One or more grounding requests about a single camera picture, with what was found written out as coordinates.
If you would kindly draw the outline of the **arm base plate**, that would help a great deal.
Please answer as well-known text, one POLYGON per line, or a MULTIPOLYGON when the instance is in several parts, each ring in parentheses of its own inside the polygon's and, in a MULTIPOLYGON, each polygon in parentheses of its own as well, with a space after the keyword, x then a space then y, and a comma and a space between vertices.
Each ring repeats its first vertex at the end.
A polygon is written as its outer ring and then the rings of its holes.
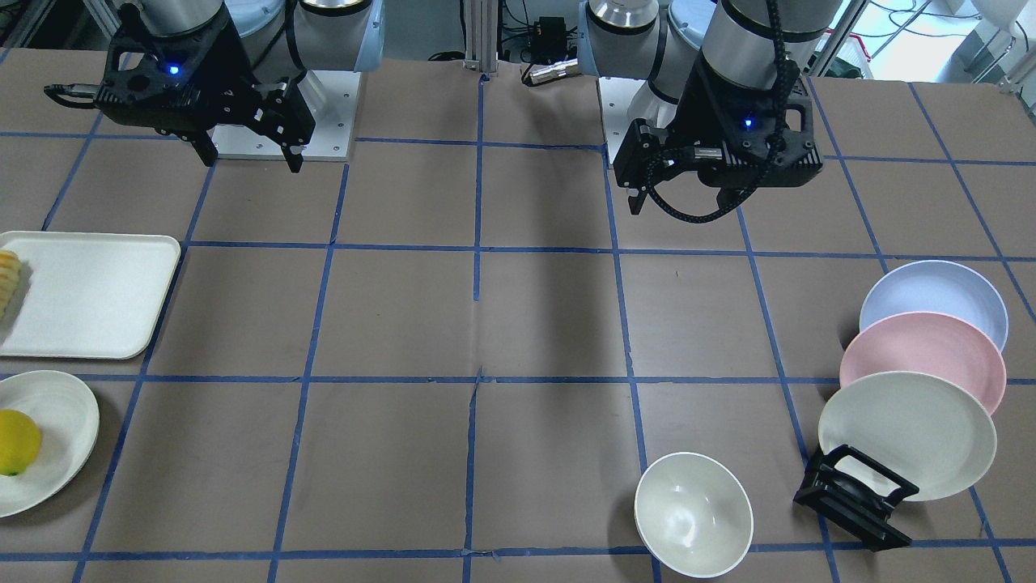
MULTIPOLYGON (((315 70, 301 83, 301 95, 314 116, 315 130, 300 154, 304 162, 345 163, 350 158, 365 74, 315 70)), ((212 133, 221 161, 282 161, 274 140, 244 126, 217 126, 212 133)))
POLYGON ((665 128, 677 115, 677 104, 656 96, 648 80, 602 77, 598 79, 598 92, 610 167, 634 119, 643 118, 655 128, 665 128))

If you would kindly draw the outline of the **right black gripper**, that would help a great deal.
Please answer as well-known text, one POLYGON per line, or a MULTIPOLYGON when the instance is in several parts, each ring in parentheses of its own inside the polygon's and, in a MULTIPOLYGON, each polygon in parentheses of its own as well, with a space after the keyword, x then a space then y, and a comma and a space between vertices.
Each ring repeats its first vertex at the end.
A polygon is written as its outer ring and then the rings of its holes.
POLYGON ((116 14, 100 82, 45 86, 50 100, 177 136, 207 168, 218 161, 210 132, 244 126, 274 140, 300 173, 316 123, 299 82, 258 80, 226 5, 121 4, 116 14))

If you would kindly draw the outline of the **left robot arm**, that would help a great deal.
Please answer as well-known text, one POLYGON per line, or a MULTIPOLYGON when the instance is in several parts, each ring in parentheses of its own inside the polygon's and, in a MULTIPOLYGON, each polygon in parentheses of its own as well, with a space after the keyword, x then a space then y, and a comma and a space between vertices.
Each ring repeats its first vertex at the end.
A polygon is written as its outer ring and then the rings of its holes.
POLYGON ((637 79, 670 121, 632 116, 612 161, 632 215, 654 202, 686 223, 732 213, 758 190, 802 187, 824 169, 802 78, 836 1, 713 1, 699 43, 689 1, 584 1, 580 70, 637 79))

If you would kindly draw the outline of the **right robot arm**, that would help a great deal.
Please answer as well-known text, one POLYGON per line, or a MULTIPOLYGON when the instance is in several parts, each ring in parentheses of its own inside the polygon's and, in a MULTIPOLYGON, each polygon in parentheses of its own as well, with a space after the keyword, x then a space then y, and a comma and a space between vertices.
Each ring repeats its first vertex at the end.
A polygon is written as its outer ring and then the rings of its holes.
POLYGON ((96 84, 45 86, 53 103, 191 145, 214 165, 219 126, 274 143, 293 173, 318 127, 316 71, 374 71, 381 1, 118 1, 96 84))

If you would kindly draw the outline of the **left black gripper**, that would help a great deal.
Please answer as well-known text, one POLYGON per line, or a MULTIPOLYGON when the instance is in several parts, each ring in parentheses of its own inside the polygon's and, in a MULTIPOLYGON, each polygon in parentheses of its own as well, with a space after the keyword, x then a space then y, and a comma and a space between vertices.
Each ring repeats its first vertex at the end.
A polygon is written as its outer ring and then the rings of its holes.
POLYGON ((648 200, 677 213, 657 188, 686 172, 718 190, 717 213, 732 213, 756 190, 802 187, 818 176, 824 156, 813 135, 813 100, 798 63, 776 64, 770 87, 753 89, 697 59, 668 126, 631 122, 612 165, 630 214, 640 215, 648 200))

